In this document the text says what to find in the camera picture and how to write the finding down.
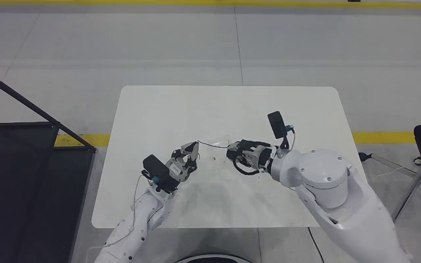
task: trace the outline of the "floor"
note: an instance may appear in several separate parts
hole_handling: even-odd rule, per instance
[[[110,133],[121,87],[333,86],[351,130],[411,131],[421,123],[421,11],[233,7],[1,7],[0,80],[76,133]],[[0,96],[0,122],[39,120]],[[357,145],[403,165],[415,145]],[[90,222],[107,148],[89,183],[72,262],[111,232]],[[410,179],[373,160],[367,176],[388,209]],[[397,222],[421,262],[420,193]],[[354,262],[317,227],[325,262]],[[307,228],[157,229],[138,262],[228,252],[252,262],[321,262]],[[91,251],[93,262],[97,251]]]

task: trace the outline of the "black cable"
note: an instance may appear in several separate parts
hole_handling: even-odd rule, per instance
[[[208,145],[208,146],[211,146],[211,147],[215,147],[215,148],[223,148],[223,149],[227,149],[228,148],[228,146],[216,146],[216,145],[211,145],[211,144],[208,144],[208,143],[202,143],[202,144],[204,144],[204,145]]]
[[[237,159],[233,159],[232,160],[232,164],[234,165],[234,167],[237,169],[238,172],[241,172],[242,174],[244,174],[245,176],[254,176],[255,174],[259,173],[259,170],[254,170],[252,172],[246,172],[245,170],[241,169],[240,167],[238,167],[237,165]]]
[[[323,256],[322,256],[322,253],[320,252],[320,249],[318,249],[318,246],[317,246],[316,241],[314,240],[313,234],[311,233],[311,230],[310,230],[310,228],[309,228],[309,227],[308,227],[307,229],[309,230],[309,233],[310,233],[311,239],[313,240],[314,246],[316,246],[316,249],[317,249],[318,255],[320,256],[320,259],[322,260],[322,263],[324,263],[324,258],[323,258]]]

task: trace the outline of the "white wire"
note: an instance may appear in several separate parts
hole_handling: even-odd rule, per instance
[[[133,222],[132,222],[132,230],[129,231],[129,233],[127,233],[127,235],[123,236],[122,238],[120,238],[119,240],[113,242],[113,243],[109,243],[100,247],[90,247],[86,250],[86,257],[85,257],[85,263],[87,263],[87,254],[91,249],[103,249],[104,247],[111,247],[112,245],[117,244],[118,242],[120,242],[121,240],[125,239],[126,237],[128,237],[131,232],[133,232],[134,230],[134,223],[136,221],[136,213],[135,213],[135,204],[136,204],[136,192],[137,192],[137,186],[139,185],[139,180],[140,178],[143,176],[143,174],[141,174],[138,179],[137,179],[137,183],[136,183],[136,188],[134,189],[134,195],[133,195]]]
[[[379,177],[379,176],[387,176],[387,175],[389,175],[389,174],[392,174],[392,173],[396,172],[396,171],[397,171],[397,170],[399,170],[399,169],[402,169],[402,168],[407,168],[407,167],[409,167],[409,166],[413,165],[414,163],[415,163],[415,162],[411,162],[411,164],[409,164],[409,165],[407,165],[407,166],[402,166],[402,167],[396,168],[396,169],[394,169],[393,171],[388,172],[388,173],[386,173],[386,174],[378,174],[377,176],[374,176],[374,178],[373,178],[373,179],[376,179],[376,178],[377,178],[377,177]]]
[[[293,133],[293,135],[294,135],[294,139],[293,139],[293,141],[292,141],[291,151],[292,151],[292,149],[294,149],[294,144],[295,144],[295,132]]]

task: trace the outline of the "table top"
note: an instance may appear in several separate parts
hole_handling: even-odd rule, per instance
[[[153,154],[165,163],[185,143],[221,137],[278,144],[267,119],[277,110],[286,125],[295,127],[294,149],[302,153],[335,150],[355,165],[366,182],[339,95],[332,87],[126,86],[112,127],[93,226],[114,228],[130,212],[145,157]],[[224,149],[200,145],[199,153],[197,171],[179,185],[174,210],[161,227],[318,225],[296,194],[270,175],[240,174],[226,161]],[[147,187],[147,180],[141,178],[137,193]]]

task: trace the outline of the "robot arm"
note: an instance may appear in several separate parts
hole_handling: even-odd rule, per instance
[[[154,155],[143,160],[141,173],[150,180],[149,187],[140,197],[135,193],[132,211],[111,232],[95,263],[128,263],[136,257],[148,231],[160,226],[171,213],[177,186],[196,171],[198,154],[199,143],[193,142],[173,151],[166,164]]]
[[[279,112],[269,117],[276,137],[284,138],[283,144],[274,150],[267,144],[241,141],[228,147],[227,157],[254,172],[268,172],[283,186],[295,187],[328,237],[355,260],[411,262],[412,256],[399,244],[389,212],[373,189],[360,180],[357,169],[334,151],[290,151],[285,144],[288,128]]]

